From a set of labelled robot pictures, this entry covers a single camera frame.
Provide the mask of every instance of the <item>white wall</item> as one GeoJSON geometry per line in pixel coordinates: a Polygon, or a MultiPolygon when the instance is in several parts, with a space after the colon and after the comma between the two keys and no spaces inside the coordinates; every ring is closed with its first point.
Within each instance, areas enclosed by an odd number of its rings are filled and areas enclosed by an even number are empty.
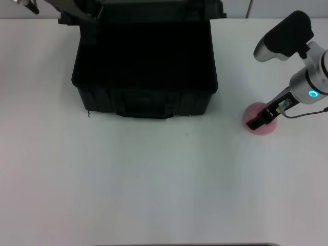
{"type": "Polygon", "coordinates": [[[20,6],[11,0],[0,0],[0,18],[58,18],[59,12],[49,3],[37,0],[40,14],[35,15],[24,6],[20,6]]]}
{"type": "Polygon", "coordinates": [[[254,0],[250,18],[285,18],[295,10],[312,18],[327,18],[328,0],[254,0]]]}
{"type": "MultiPolygon", "coordinates": [[[[223,0],[224,11],[229,18],[245,18],[249,3],[250,0],[223,0]]],[[[37,0],[37,4],[39,15],[10,0],[0,0],[0,18],[58,18],[59,13],[49,3],[37,0]]]]}
{"type": "MultiPolygon", "coordinates": [[[[245,18],[250,0],[222,0],[228,18],[245,18]]],[[[38,0],[40,14],[34,15],[10,0],[0,0],[0,18],[57,18],[58,12],[47,2],[38,0]]],[[[328,17],[328,0],[254,0],[250,18],[284,18],[295,10],[310,17],[328,17]]]]}

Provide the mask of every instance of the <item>blue led ring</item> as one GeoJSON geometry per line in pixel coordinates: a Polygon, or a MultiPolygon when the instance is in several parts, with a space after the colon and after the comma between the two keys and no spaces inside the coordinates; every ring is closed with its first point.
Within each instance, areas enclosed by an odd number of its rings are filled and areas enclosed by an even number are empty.
{"type": "Polygon", "coordinates": [[[319,93],[316,92],[316,91],[309,91],[309,96],[310,97],[317,97],[318,95],[319,95],[319,93]]]}

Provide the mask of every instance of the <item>white table surface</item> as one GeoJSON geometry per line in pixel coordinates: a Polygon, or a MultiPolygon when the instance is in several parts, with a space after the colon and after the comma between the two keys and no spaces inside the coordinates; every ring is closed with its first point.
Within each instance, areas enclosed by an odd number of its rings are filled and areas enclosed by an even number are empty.
{"type": "MultiPolygon", "coordinates": [[[[304,66],[253,58],[279,21],[212,21],[219,90],[207,113],[148,120],[88,118],[70,82],[77,27],[1,20],[0,245],[327,245],[328,114],[280,117],[268,136],[240,123],[304,66]]],[[[328,19],[313,30],[328,48],[328,19]]]]}

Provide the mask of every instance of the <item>pink object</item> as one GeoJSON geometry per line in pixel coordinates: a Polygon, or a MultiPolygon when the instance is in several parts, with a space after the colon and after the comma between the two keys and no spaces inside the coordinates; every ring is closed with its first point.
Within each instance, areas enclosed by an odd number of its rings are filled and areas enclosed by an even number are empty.
{"type": "Polygon", "coordinates": [[[263,103],[263,102],[256,102],[256,103],[253,103],[251,105],[249,105],[243,116],[242,116],[242,125],[243,127],[249,131],[250,133],[252,134],[255,134],[255,135],[267,135],[269,133],[272,133],[275,129],[276,129],[276,126],[277,126],[277,119],[274,119],[270,124],[268,125],[263,125],[261,127],[259,127],[258,129],[256,130],[251,130],[247,125],[246,125],[246,122],[248,122],[249,120],[253,119],[256,117],[256,115],[266,107],[266,104],[263,103]]]}

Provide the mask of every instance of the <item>open lid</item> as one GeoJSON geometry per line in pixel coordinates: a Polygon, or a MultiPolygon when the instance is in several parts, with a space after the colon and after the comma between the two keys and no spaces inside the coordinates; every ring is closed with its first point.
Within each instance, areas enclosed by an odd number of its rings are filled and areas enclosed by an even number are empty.
{"type": "Polygon", "coordinates": [[[101,24],[208,21],[226,18],[221,0],[46,0],[61,12],[60,24],[79,19],[101,24]]]}

